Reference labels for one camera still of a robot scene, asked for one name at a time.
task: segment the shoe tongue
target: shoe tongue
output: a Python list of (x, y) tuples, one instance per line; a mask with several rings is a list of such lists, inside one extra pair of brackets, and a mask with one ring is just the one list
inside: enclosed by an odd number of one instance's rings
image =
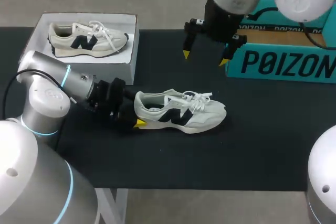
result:
[(177, 101), (180, 103), (185, 103), (186, 101), (180, 97), (174, 97), (172, 95), (165, 95), (164, 96), (164, 105), (166, 106), (168, 103), (170, 103), (171, 101)]

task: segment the cardboard box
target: cardboard box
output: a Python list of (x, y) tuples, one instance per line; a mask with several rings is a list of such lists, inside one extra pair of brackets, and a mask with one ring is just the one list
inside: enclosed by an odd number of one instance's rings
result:
[[(323, 46), (336, 47), (336, 6), (328, 14), (322, 33), (310, 36)], [(336, 83), (336, 50), (314, 46), (304, 33), (247, 29), (238, 33), (247, 35), (248, 43), (226, 64), (228, 77)]]
[[(82, 55), (76, 57), (56, 58), (51, 52), (48, 28), (50, 23), (72, 24), (97, 20), (106, 28), (121, 30), (129, 35), (127, 45), (118, 53), (109, 57), (94, 58)], [(32, 33), (23, 55), (35, 50), (56, 58), (79, 72), (94, 75), (97, 80), (112, 82), (116, 77), (131, 85), (134, 81), (136, 58), (139, 43), (138, 17), (132, 14), (109, 13), (44, 13)]]

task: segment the new balance sneaker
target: new balance sneaker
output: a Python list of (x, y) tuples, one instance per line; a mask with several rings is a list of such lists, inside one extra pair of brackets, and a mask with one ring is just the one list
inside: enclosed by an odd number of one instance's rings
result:
[(159, 94), (135, 95), (134, 110), (146, 123), (141, 129), (177, 128), (185, 133), (204, 132), (218, 126), (226, 116), (225, 106), (210, 99), (212, 93), (173, 89)]
[(98, 21), (90, 21), (87, 25), (73, 23), (70, 26), (51, 23), (48, 40), (56, 57), (90, 55), (101, 58), (123, 48), (128, 34), (107, 29)]

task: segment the black cable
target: black cable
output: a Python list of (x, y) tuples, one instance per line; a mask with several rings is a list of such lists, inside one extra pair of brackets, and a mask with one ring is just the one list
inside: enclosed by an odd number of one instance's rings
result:
[(11, 79), (10, 81), (8, 82), (7, 84), (7, 87), (5, 89), (5, 92), (4, 92), (4, 97), (2, 99), (2, 120), (6, 120), (6, 112), (5, 112), (5, 109), (6, 109), (6, 100), (7, 100), (7, 95), (8, 95), (8, 91), (9, 91), (9, 88), (11, 87), (13, 81), (16, 79), (16, 77), (22, 73), (25, 73), (25, 72), (36, 72), (36, 73), (40, 73), (40, 74), (43, 74), (44, 76), (48, 77), (51, 81), (53, 81), (60, 90), (62, 90), (68, 97), (71, 101), (73, 102), (76, 102), (65, 90), (64, 88), (56, 81), (56, 79), (54, 77), (52, 77), (50, 74), (48, 73), (45, 73), (44, 71), (41, 71), (41, 70), (38, 70), (38, 69), (24, 69), (22, 71), (19, 71), (18, 73), (16, 73)]
[(306, 26), (303, 23), (299, 23), (300, 27), (302, 28), (304, 34), (306, 35), (306, 37), (309, 39), (310, 42), (312, 42), (315, 46), (325, 49), (325, 50), (336, 50), (336, 47), (325, 47), (319, 43), (317, 43), (315, 40), (313, 40), (313, 38), (310, 36), (309, 32), (307, 31)]
[(265, 12), (269, 12), (271, 10), (278, 11), (279, 9), (277, 7), (267, 7), (267, 8), (264, 8), (264, 9), (261, 9), (261, 10), (257, 11), (254, 14), (248, 14), (246, 18), (249, 19), (249, 20), (256, 21), (261, 16), (261, 14), (263, 14)]

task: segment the shoe sole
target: shoe sole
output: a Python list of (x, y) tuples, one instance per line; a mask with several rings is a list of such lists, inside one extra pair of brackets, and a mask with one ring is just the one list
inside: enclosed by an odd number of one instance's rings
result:
[(163, 123), (163, 122), (148, 122), (146, 121), (146, 126), (141, 126), (139, 127), (142, 130), (159, 130), (159, 129), (163, 129), (163, 128), (176, 128), (179, 129), (180, 131), (186, 133), (186, 134), (196, 134), (196, 133), (200, 133), (200, 132), (204, 132), (204, 131), (208, 131), (213, 129), (214, 127), (217, 127), (218, 125), (220, 125), (222, 121), (218, 122), (217, 124), (213, 124), (207, 127), (202, 127), (202, 128), (188, 128), (188, 127), (184, 127), (178, 124), (173, 124), (171, 122), (168, 123)]
[(86, 49), (59, 49), (59, 48), (55, 48), (51, 44), (49, 38), (48, 38), (48, 41), (51, 45), (51, 52), (56, 58), (68, 58), (68, 57), (76, 57), (76, 56), (81, 56), (81, 55), (88, 55), (94, 58), (104, 58), (104, 57), (109, 57), (109, 56), (112, 56), (118, 53), (119, 50), (123, 49), (127, 45), (126, 43), (122, 47), (117, 48), (117, 51), (114, 51), (113, 49), (108, 50), (108, 51), (91, 51), (91, 50), (86, 50)]

